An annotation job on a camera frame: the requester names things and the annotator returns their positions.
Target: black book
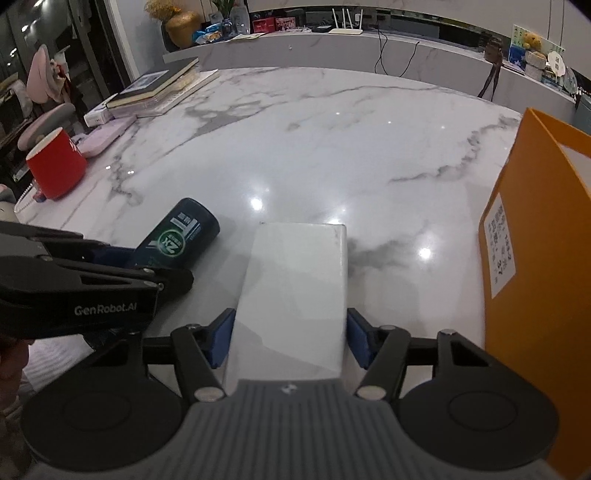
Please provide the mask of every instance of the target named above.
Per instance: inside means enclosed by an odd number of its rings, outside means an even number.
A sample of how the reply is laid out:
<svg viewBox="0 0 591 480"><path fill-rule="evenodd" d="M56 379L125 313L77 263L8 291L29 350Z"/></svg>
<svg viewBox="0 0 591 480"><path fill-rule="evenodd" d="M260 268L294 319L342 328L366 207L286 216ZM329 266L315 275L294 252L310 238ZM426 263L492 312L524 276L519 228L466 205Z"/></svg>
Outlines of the black book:
<svg viewBox="0 0 591 480"><path fill-rule="evenodd" d="M175 82L180 76L187 73L194 67L199 59L177 60L167 63L164 67L159 67L144 73L134 83L129 85L121 93L113 97L107 103L107 108L115 108L128 103L146 100L160 93L167 86Z"/></svg>

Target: pink chair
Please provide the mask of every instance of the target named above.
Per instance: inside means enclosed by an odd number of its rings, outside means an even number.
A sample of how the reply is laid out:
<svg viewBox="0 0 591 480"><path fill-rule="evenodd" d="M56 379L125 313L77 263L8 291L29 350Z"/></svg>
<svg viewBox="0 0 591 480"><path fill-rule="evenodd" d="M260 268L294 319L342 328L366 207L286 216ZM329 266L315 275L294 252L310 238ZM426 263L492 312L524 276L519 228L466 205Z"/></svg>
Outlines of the pink chair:
<svg viewBox="0 0 591 480"><path fill-rule="evenodd" d="M18 139L18 149L28 151L43 137L65 124L74 115L76 108L63 92L64 82L56 80L45 45L41 45L33 56L29 78L27 80L27 94L31 100L39 105L50 99L60 105L37 118Z"/></svg>

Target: red box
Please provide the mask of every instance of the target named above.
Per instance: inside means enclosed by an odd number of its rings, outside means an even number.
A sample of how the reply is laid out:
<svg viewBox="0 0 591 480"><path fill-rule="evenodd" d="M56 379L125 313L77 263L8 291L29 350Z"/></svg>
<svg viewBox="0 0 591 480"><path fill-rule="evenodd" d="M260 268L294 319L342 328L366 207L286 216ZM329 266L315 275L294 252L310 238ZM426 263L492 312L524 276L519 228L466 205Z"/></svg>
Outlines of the red box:
<svg viewBox="0 0 591 480"><path fill-rule="evenodd" d="M255 20L252 23L255 33L271 33L275 31L275 17L263 18Z"/></svg>

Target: orange folder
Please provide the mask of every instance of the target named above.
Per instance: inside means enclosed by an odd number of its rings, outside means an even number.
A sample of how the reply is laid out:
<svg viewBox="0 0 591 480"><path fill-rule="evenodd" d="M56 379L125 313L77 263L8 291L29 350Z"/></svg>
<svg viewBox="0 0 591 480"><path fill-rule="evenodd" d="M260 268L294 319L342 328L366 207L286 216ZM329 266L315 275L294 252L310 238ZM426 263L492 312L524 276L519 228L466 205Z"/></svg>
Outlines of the orange folder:
<svg viewBox="0 0 591 480"><path fill-rule="evenodd" d="M591 467L591 137L528 109L479 225L486 350L560 415L548 461Z"/></svg>

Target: white box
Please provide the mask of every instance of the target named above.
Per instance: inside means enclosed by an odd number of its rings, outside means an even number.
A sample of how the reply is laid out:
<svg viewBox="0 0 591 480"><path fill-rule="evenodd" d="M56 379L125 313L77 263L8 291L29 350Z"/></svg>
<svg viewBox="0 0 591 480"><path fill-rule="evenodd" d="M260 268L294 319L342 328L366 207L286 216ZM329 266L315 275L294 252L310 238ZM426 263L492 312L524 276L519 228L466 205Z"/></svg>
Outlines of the white box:
<svg viewBox="0 0 591 480"><path fill-rule="evenodd" d="M264 223L255 235L224 379L340 377L345 348L344 225Z"/></svg>
<svg viewBox="0 0 591 480"><path fill-rule="evenodd" d="M107 110L106 105L113 97L115 97L115 95L117 94L111 95L109 98L107 98L107 100L99 103L84 116L86 125L89 127L98 127L99 125L104 125L109 120L113 120L113 114Z"/></svg>

